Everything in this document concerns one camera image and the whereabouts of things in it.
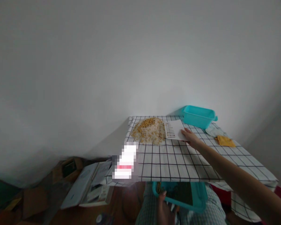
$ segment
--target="teal basket under table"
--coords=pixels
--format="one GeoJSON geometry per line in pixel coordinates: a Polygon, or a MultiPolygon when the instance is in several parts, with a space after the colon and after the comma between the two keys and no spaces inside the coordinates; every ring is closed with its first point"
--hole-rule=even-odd
{"type": "MultiPolygon", "coordinates": [[[[153,193],[156,197],[159,196],[159,194],[157,193],[157,183],[158,182],[153,182],[152,185],[153,193]]],[[[161,189],[166,190],[167,193],[170,193],[177,185],[178,182],[161,182],[161,189]]],[[[191,185],[192,205],[188,205],[186,203],[177,201],[169,197],[165,197],[165,201],[197,213],[203,213],[203,211],[206,208],[206,201],[208,199],[205,183],[190,182],[190,185],[191,185]]]]}
{"type": "Polygon", "coordinates": [[[196,106],[185,106],[184,110],[184,123],[207,129],[212,121],[217,121],[218,117],[212,109],[200,108],[196,106]]]}

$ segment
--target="table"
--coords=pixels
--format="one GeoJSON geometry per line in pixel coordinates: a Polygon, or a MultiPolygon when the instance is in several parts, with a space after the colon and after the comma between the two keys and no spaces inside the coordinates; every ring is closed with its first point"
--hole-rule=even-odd
{"type": "MultiPolygon", "coordinates": [[[[146,118],[157,117],[163,121],[181,120],[183,116],[134,116],[129,118],[125,142],[134,142],[130,133],[137,122],[146,118]]],[[[210,126],[221,130],[224,135],[233,140],[236,147],[220,146],[214,137],[204,130],[183,123],[183,126],[194,132],[198,138],[213,148],[220,155],[239,166],[272,191],[278,180],[257,159],[247,152],[237,141],[225,133],[216,123],[210,126]]],[[[138,149],[139,181],[168,181],[168,182],[209,182],[226,191],[232,191],[221,176],[210,166],[203,156],[185,142],[165,139],[160,145],[140,144],[138,149]]],[[[112,182],[112,170],[105,176],[103,184],[123,186],[126,183],[112,182]]],[[[234,192],[231,194],[232,209],[248,221],[258,222],[260,218],[234,192]]]]}

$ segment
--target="cardboard box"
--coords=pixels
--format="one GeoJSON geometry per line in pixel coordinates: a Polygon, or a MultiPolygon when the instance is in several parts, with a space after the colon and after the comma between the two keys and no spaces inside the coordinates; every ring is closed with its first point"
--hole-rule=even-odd
{"type": "Polygon", "coordinates": [[[113,186],[103,186],[100,183],[110,166],[111,161],[86,166],[63,201],[61,209],[77,205],[91,207],[109,204],[113,186]]]}
{"type": "Polygon", "coordinates": [[[67,159],[64,162],[60,162],[53,170],[52,170],[52,177],[53,177],[53,184],[65,180],[71,183],[74,183],[77,177],[79,176],[80,172],[83,169],[83,162],[81,158],[72,157],[67,159]],[[67,168],[72,167],[73,172],[70,174],[66,174],[67,168]]]}
{"type": "Polygon", "coordinates": [[[15,212],[15,225],[40,225],[48,208],[47,193],[43,187],[25,189],[23,203],[15,212]]]}

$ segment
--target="yellow cloth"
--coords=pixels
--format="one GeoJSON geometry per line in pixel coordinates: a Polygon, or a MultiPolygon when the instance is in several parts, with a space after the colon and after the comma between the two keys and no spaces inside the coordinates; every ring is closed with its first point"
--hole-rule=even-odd
{"type": "Polygon", "coordinates": [[[236,147],[234,142],[229,137],[217,136],[215,139],[216,139],[216,141],[218,142],[219,145],[236,147]]]}

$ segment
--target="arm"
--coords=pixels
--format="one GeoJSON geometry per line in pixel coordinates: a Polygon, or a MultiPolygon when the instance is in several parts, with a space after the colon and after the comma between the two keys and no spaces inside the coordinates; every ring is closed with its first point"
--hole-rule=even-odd
{"type": "Polygon", "coordinates": [[[281,199],[266,186],[200,141],[189,129],[181,130],[187,143],[199,151],[227,184],[267,224],[281,224],[281,199]]]}

